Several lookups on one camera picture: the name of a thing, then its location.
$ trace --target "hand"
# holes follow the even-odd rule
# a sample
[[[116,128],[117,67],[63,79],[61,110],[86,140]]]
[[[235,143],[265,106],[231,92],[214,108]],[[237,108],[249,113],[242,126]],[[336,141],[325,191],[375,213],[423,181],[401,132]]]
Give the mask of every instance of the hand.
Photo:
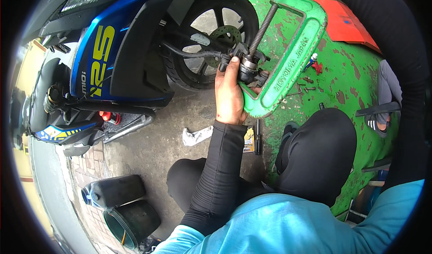
[[[230,64],[225,72],[220,72],[219,67],[216,72],[215,94],[216,94],[216,121],[241,125],[247,118],[243,110],[245,99],[237,84],[237,72],[239,71],[240,60],[232,57]],[[261,92],[261,88],[251,87],[256,94]]]

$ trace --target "green painted floor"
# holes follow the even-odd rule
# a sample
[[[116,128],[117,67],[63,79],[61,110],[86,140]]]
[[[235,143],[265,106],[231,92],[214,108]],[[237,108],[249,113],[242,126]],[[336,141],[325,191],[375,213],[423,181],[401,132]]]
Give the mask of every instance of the green painted floor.
[[[270,0],[249,0],[258,13],[258,19],[263,21],[267,14]],[[258,47],[267,56],[271,57],[263,69],[271,70],[284,52],[292,38],[300,17],[279,9],[273,18],[267,32]],[[357,150],[354,159],[354,171],[350,174],[342,188],[342,193],[331,208],[334,215],[348,209],[352,198],[358,195],[375,173],[362,173],[361,169],[372,166],[375,160],[384,158],[389,154],[392,141],[397,134],[397,121],[392,118],[392,126],[387,131],[386,138],[379,138],[364,123],[364,117],[355,117],[355,111],[377,105],[377,69],[383,59],[380,54],[362,45],[333,42],[326,33],[319,43],[316,51],[318,63],[323,64],[323,73],[317,75],[315,69],[308,68],[302,75],[314,80],[315,91],[301,93],[286,97],[282,104],[269,117],[265,118],[263,130],[263,145],[265,162],[269,166],[269,181],[273,181],[277,174],[271,171],[276,154],[278,153],[283,127],[288,121],[295,121],[302,125],[314,112],[319,110],[319,103],[326,107],[335,107],[345,112],[353,121],[357,132]],[[290,93],[297,92],[295,85]]]

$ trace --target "black arm sleeve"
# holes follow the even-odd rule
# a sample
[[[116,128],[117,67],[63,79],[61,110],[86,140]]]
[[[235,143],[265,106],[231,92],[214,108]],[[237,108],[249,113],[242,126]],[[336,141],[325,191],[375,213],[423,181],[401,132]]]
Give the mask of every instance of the black arm sleeve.
[[[229,220],[235,209],[247,128],[214,122],[207,161],[181,225],[207,236]]]
[[[386,183],[389,187],[425,178],[424,97],[429,65],[424,40],[403,0],[342,0],[370,33],[402,89],[397,143]]]

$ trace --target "black pants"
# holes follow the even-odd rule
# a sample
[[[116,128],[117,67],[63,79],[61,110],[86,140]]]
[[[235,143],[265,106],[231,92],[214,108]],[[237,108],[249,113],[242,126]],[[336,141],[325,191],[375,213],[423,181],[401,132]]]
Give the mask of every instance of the black pants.
[[[281,174],[273,189],[331,207],[349,176],[356,146],[356,131],[346,114],[334,108],[317,111],[281,144],[280,161],[276,163]],[[168,171],[168,194],[184,212],[189,208],[205,161],[180,159]],[[239,180],[236,206],[272,192],[261,183],[253,184],[240,177]]]

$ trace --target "grey pants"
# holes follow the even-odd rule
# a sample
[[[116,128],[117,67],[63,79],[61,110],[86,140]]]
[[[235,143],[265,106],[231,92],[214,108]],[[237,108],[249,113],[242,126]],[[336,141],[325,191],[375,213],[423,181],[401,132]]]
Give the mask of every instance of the grey pants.
[[[379,63],[378,72],[378,105],[390,103],[394,97],[402,106],[401,86],[386,60]],[[388,115],[388,113],[377,114],[377,122],[386,124]]]

